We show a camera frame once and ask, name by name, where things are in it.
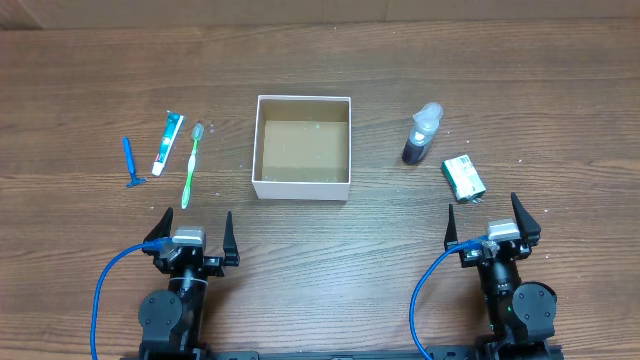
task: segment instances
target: blue hose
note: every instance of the blue hose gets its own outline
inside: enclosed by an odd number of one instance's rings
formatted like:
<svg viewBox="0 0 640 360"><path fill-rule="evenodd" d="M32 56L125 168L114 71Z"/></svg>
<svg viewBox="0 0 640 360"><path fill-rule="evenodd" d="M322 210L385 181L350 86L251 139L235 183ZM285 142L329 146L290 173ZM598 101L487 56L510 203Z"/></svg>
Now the blue hose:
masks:
<svg viewBox="0 0 640 360"><path fill-rule="evenodd" d="M102 270L102 274L98 279L98 284L96 284L96 292L93 295L93 313L91 314L91 333L89 335L89 344L91 345L91 358L93 360L98 360L98 352L96 351L96 325L98 322L98 304L100 303L100 290L102 290L102 283L104 282L104 278L107 277L107 273L109 273L109 270L111 270L113 265L115 265L120 259L131 254L134 251L141 249L161 250L167 243L170 242L170 238L161 238L150 242L134 245L114 257L111 261L109 261L104 270Z"/></svg>
<svg viewBox="0 0 640 360"><path fill-rule="evenodd" d="M429 270L427 270L427 272L422 276L420 281L418 281L418 285L416 285L416 289L413 290L413 296L411 296L411 304L409 305L409 328L411 329L411 337L413 337L413 342L418 347L418 350L420 351L422 356L424 356L424 358L427 360L433 360L433 359L427 353L424 346L422 346L422 344L420 343L420 340L418 340L418 335L416 334L416 325L414 321L414 315L416 311L416 300L418 299L418 294L420 293L420 289L422 289L422 285L424 285L424 283L427 281L429 276L431 276L431 274L436 270L438 265L440 265L440 263L444 261L444 259L447 256L453 253L457 253L460 250L480 249L480 248L482 248L482 245L480 244L480 242L477 241L476 239L473 239L473 240L465 241L462 244L456 245L450 248L449 250L445 251L444 254L440 255L440 257L438 257L436 261L433 262L433 264L429 267Z"/></svg>

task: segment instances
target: green and white box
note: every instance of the green and white box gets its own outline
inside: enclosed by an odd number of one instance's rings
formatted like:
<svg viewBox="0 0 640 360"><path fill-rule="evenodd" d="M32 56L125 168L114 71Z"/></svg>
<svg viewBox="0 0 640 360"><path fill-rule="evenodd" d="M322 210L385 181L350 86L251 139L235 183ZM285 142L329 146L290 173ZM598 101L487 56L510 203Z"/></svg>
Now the green and white box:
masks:
<svg viewBox="0 0 640 360"><path fill-rule="evenodd" d="M449 179L458 201L473 201L487 191L473 167L469 155L462 155L442 163L442 171Z"/></svg>

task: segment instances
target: toothbrush head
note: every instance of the toothbrush head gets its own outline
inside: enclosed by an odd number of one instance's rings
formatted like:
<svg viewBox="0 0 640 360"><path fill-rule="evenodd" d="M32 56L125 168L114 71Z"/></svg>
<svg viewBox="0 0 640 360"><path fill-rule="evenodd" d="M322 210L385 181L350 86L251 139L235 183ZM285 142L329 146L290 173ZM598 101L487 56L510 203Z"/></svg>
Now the toothbrush head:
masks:
<svg viewBox="0 0 640 360"><path fill-rule="evenodd" d="M198 122L196 126L193 127L191 138L193 140L200 141L200 139L202 139L202 134L204 134L204 125L202 125L201 122Z"/></svg>

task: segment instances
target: blue razor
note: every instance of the blue razor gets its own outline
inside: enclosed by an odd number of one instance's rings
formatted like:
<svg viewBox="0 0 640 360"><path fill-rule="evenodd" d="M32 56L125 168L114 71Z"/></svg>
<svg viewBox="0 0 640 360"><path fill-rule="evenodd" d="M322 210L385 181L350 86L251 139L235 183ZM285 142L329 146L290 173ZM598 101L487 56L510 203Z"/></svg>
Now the blue razor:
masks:
<svg viewBox="0 0 640 360"><path fill-rule="evenodd" d="M130 188L146 183L147 179L138 178L136 175L136 163L133 161L133 151L131 151L129 138L122 138L122 145L124 146L124 156L127 158L127 167L129 168L129 175L131 176L131 182L127 184L127 187Z"/></svg>

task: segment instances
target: dark liquid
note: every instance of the dark liquid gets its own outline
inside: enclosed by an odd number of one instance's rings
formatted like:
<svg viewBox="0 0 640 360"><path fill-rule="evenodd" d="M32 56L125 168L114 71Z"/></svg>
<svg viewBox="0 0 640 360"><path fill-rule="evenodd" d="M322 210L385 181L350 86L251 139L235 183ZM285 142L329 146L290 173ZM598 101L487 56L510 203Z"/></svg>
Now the dark liquid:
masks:
<svg viewBox="0 0 640 360"><path fill-rule="evenodd" d="M402 152L402 161L409 165L415 165L420 162L422 157L422 152L424 151L425 146L417 146L414 145L411 141L407 140L407 143L404 146L404 151Z"/></svg>

